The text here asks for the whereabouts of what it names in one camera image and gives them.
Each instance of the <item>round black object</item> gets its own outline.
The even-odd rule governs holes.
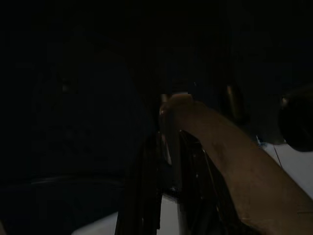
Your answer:
[[[284,101],[278,119],[283,137],[297,151],[313,151],[313,99],[295,97]]]

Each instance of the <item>white surface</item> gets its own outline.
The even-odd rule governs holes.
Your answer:
[[[162,197],[160,229],[156,235],[179,235],[178,205],[165,196]]]
[[[288,144],[267,144],[263,149],[279,164],[276,149],[283,170],[313,199],[313,152],[298,152]]]
[[[109,215],[81,229],[76,230],[72,235],[114,235],[118,213]]]

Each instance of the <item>skin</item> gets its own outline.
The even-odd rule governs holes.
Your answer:
[[[200,140],[241,221],[263,234],[312,234],[312,199],[237,126],[189,95],[171,97],[160,110],[173,112],[177,130]]]

